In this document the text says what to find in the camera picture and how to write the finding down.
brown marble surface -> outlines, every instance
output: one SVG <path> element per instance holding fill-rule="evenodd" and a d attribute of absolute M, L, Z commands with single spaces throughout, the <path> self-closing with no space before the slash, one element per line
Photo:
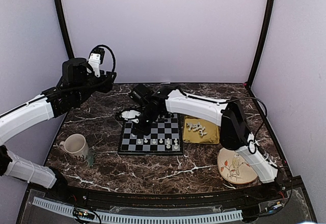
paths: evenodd
<path fill-rule="evenodd" d="M 72 109 L 58 132 L 46 166 L 59 169 L 69 185 L 122 193 L 187 194 L 244 188 L 260 184 L 232 185 L 219 174 L 217 154 L 221 145 L 183 144 L 183 156 L 126 156 L 118 155 L 122 122 L 115 113 L 134 106 L 128 93 L 135 85 L 117 84 L 107 94 L 95 93 L 80 109 Z M 248 96 L 242 84 L 182 84 L 185 92 L 212 98 Z M 261 123 L 251 100 L 241 101 L 248 124 L 256 131 Z M 95 155 L 91 169 L 80 167 L 57 145 L 69 135 L 80 133 Z M 281 163 L 268 131 L 263 127 L 257 139 Z"/>

metal frame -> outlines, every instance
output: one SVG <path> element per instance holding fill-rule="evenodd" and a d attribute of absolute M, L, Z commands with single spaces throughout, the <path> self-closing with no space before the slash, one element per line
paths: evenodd
<path fill-rule="evenodd" d="M 73 59 L 75 56 L 74 56 L 74 53 L 72 50 L 72 46 L 71 46 L 71 42 L 70 42 L 70 38 L 69 38 L 69 34 L 68 34 L 67 24 L 66 24 L 66 20 L 65 20 L 65 14 L 63 11 L 61 0 L 55 0 L 55 5 L 56 5 L 58 21 L 59 21 L 59 25 L 60 25 L 60 29 L 61 29 L 62 38 L 65 43 L 67 55 L 68 55 L 69 59 Z"/>
<path fill-rule="evenodd" d="M 273 9 L 273 4 L 274 4 L 274 0 L 267 0 L 263 25 L 261 27 L 261 32 L 260 32 L 260 37 L 259 37 L 259 41 L 258 41 L 258 45 L 257 45 L 256 54 L 255 54 L 253 65 L 251 67 L 251 71 L 250 71 L 250 74 L 248 77 L 248 81 L 245 83 L 246 87 L 248 87 L 249 89 L 253 85 L 253 82 L 254 82 L 254 79 L 255 79 L 255 76 L 257 73 L 257 69 L 259 66 L 259 61 L 260 61 L 261 55 L 263 53 L 266 36 L 267 36 L 267 32 L 268 32 L 268 27 L 269 27 L 269 22 L 270 22 L 270 17 L 271 17 L 271 11 Z"/>
<path fill-rule="evenodd" d="M 292 180 L 293 180 L 293 189 L 299 187 L 302 189 L 306 203 L 309 208 L 311 219 L 314 222 L 317 222 L 315 213 L 311 205 L 311 201 L 309 199 L 307 190 L 304 186 L 301 176 L 294 177 Z M 284 185 L 287 188 L 290 188 L 291 186 L 290 180 L 285 181 Z M 246 197 L 246 194 L 250 195 L 251 190 L 259 190 L 261 188 L 262 186 L 260 185 L 251 188 L 242 188 L 242 189 L 231 190 L 231 191 L 210 192 L 207 194 L 198 193 L 198 194 L 153 195 L 153 194 L 128 194 L 128 193 L 106 192 L 106 191 L 83 189 L 79 187 L 69 186 L 69 190 L 78 199 L 78 205 L 80 207 L 86 207 L 93 211 L 95 211 L 96 209 L 109 210 L 112 206 L 133 207 L 133 208 L 167 208 L 167 209 L 222 206 L 224 210 L 232 209 L 232 208 L 236 208 L 237 210 L 242 210 L 243 216 L 253 215 L 260 211 L 258 206 L 263 201 Z M 46 190 L 35 184 L 29 184 L 20 206 L 16 224 L 19 224 L 21 222 L 25 210 L 25 205 L 28 200 L 28 196 L 31 189 L 45 192 L 45 196 L 44 196 L 45 198 L 61 201 L 60 199 L 58 199 L 57 196 L 52 195 L 49 190 Z M 71 205 L 75 204 L 73 198 L 69 199 L 67 203 Z"/>

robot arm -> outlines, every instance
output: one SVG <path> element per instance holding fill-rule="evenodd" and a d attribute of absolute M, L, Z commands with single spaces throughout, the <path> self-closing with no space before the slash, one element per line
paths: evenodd
<path fill-rule="evenodd" d="M 120 117 L 134 122 L 133 133 L 150 133 L 159 115 L 180 113 L 210 121 L 221 127 L 221 145 L 241 155 L 255 170 L 262 183 L 276 181 L 278 169 L 270 156 L 254 142 L 239 102 L 212 99 L 182 92 L 176 85 L 161 87 L 153 93 L 144 85 L 136 86 L 130 97 L 142 111 L 124 111 Z"/>
<path fill-rule="evenodd" d="M 65 182 L 56 169 L 34 164 L 7 150 L 4 144 L 13 136 L 46 120 L 56 118 L 73 107 L 80 107 L 94 92 L 107 93 L 116 78 L 111 72 L 99 70 L 104 58 L 104 49 L 97 46 L 87 61 L 70 59 L 63 63 L 63 75 L 56 87 L 50 88 L 33 100 L 0 115 L 0 176 L 15 177 L 53 188 L 58 180 Z"/>

white arm segment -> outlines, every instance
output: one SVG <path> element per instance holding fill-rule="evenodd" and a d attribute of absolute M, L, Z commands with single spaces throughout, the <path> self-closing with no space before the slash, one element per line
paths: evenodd
<path fill-rule="evenodd" d="M 254 135 L 252 133 L 250 133 L 248 137 L 248 141 L 251 140 L 254 140 Z M 251 152 L 254 152 L 254 144 L 251 143 L 249 147 Z M 255 154 L 251 154 L 247 146 L 242 146 L 238 150 L 235 150 L 235 152 L 241 155 L 252 169 L 254 169 L 262 183 L 274 182 L 278 170 L 271 165 L 277 166 L 273 162 L 268 162 L 258 150 Z"/>
<path fill-rule="evenodd" d="M 200 119 L 210 121 L 218 126 L 221 126 L 222 109 L 225 109 L 227 104 L 216 104 L 201 99 L 210 100 L 213 102 L 225 102 L 226 99 L 211 99 L 189 94 L 199 99 L 192 99 L 184 96 L 179 90 L 173 90 L 166 99 L 167 111 L 171 113 L 181 113 L 184 115 L 194 116 Z M 248 136 L 248 142 L 254 140 L 254 135 L 251 133 Z M 255 146 L 250 144 L 251 152 L 255 150 Z M 241 155 L 247 163 L 257 173 L 259 180 L 262 183 L 273 182 L 277 176 L 278 170 L 271 165 L 276 165 L 264 158 L 264 156 L 257 150 L 255 154 L 251 154 L 247 146 L 242 146 L 235 150 Z"/>
<path fill-rule="evenodd" d="M 213 99 L 192 94 L 189 95 L 199 99 L 186 97 L 179 90 L 173 90 L 168 95 L 169 98 L 165 100 L 167 111 L 171 113 L 180 113 L 188 116 L 201 118 L 206 121 L 210 121 L 215 125 L 221 126 L 221 110 L 225 109 L 227 104 L 218 103 L 225 102 L 226 99 Z M 211 103 L 200 99 L 205 99 L 217 103 Z"/>
<path fill-rule="evenodd" d="M 53 187 L 57 179 L 50 168 L 20 158 L 9 150 L 7 153 L 13 162 L 9 163 L 7 171 L 4 173 L 5 176 L 25 180 L 28 183 L 33 182 L 45 188 Z"/>
<path fill-rule="evenodd" d="M 40 99 L 0 118 L 0 146 L 22 131 L 54 117 L 51 104 L 46 102 L 46 99 Z M 4 175 L 33 182 L 46 188 L 53 187 L 57 179 L 50 168 L 20 158 L 9 150 L 7 153 L 12 162 L 9 163 Z"/>
<path fill-rule="evenodd" d="M 46 102 L 46 99 L 31 103 L 0 118 L 0 146 L 22 131 L 54 117 L 51 104 Z"/>

black cable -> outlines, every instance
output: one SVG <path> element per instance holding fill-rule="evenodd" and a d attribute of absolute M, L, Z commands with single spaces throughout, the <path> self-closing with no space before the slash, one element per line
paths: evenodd
<path fill-rule="evenodd" d="M 289 168 L 287 165 L 285 166 L 281 166 L 281 167 L 278 167 L 278 169 L 282 169 L 282 168 Z M 267 216 L 271 216 L 271 215 L 275 215 L 277 213 L 279 213 L 281 210 L 284 209 L 284 207 L 290 202 L 290 199 L 292 197 L 292 193 L 293 193 L 293 176 L 291 175 L 290 177 L 290 181 L 291 181 L 291 190 L 290 190 L 290 195 L 289 195 L 289 198 L 287 199 L 287 201 L 284 203 L 283 207 L 282 208 L 279 208 L 279 209 L 276 209 L 275 212 L 273 213 L 268 213 L 268 214 L 265 214 L 266 213 L 266 210 L 258 213 L 257 215 L 252 215 L 252 216 L 245 216 L 244 218 L 253 218 L 253 217 L 267 217 Z"/>
<path fill-rule="evenodd" d="M 226 104 L 226 103 L 231 103 L 231 102 L 235 102 L 235 101 L 239 101 L 239 100 L 243 100 L 243 99 L 251 99 L 251 100 L 256 100 L 258 102 L 260 102 L 263 107 L 264 107 L 264 116 L 263 116 L 263 121 L 262 123 L 260 124 L 260 126 L 258 127 L 258 129 L 256 130 L 256 133 L 254 135 L 254 146 L 255 146 L 255 150 L 252 152 L 251 149 L 250 149 L 250 143 L 248 144 L 248 151 L 251 153 L 251 154 L 255 154 L 257 152 L 257 146 L 255 144 L 255 141 L 256 141 L 256 136 L 259 132 L 259 130 L 262 128 L 262 126 L 265 124 L 266 120 L 267 120 L 267 107 L 266 105 L 264 104 L 263 101 L 261 101 L 259 98 L 255 98 L 255 97 L 242 97 L 242 98 L 236 98 L 236 99 L 232 99 L 232 100 L 229 100 L 229 101 L 225 101 L 225 102 L 221 102 L 220 104 Z"/>
<path fill-rule="evenodd" d="M 52 194 L 54 197 L 56 197 L 58 200 L 60 200 L 61 202 L 67 203 L 67 201 L 61 199 L 59 196 L 57 196 L 57 195 L 54 194 L 53 192 L 52 192 L 51 194 Z M 102 219 L 101 219 L 101 217 L 99 216 L 99 214 L 97 214 L 95 211 L 93 211 L 93 210 L 91 210 L 91 209 L 89 209 L 89 208 L 87 208 L 87 207 L 85 207 L 85 206 L 81 206 L 81 205 L 79 205 L 78 202 L 77 202 L 77 198 L 75 197 L 74 194 L 71 194 L 71 196 L 69 196 L 69 199 L 70 199 L 71 197 L 74 197 L 74 199 L 75 199 L 75 204 L 73 205 L 74 208 L 79 207 L 79 208 L 82 208 L 82 209 L 84 209 L 84 210 L 88 210 L 88 211 L 92 212 L 92 213 L 93 213 L 94 215 L 96 215 L 96 217 L 98 218 L 99 224 L 102 224 Z M 77 217 L 77 219 L 78 219 L 79 221 L 84 221 L 84 220 L 79 219 L 78 216 L 73 216 L 73 217 Z"/>
<path fill-rule="evenodd" d="M 103 44 L 100 44 L 100 45 L 97 45 L 96 47 L 94 47 L 93 49 L 92 49 L 92 51 L 90 52 L 90 55 L 91 55 L 91 53 L 96 49 L 96 48 L 98 48 L 98 47 L 105 47 L 107 50 L 109 50 L 109 52 L 111 53 L 111 56 L 112 56 L 112 59 L 113 59 L 113 68 L 112 68 L 112 73 L 114 72 L 114 70 L 116 69 L 116 57 L 114 56 L 114 53 L 113 53 L 113 51 L 108 47 L 108 46 L 106 46 L 106 45 L 103 45 Z"/>

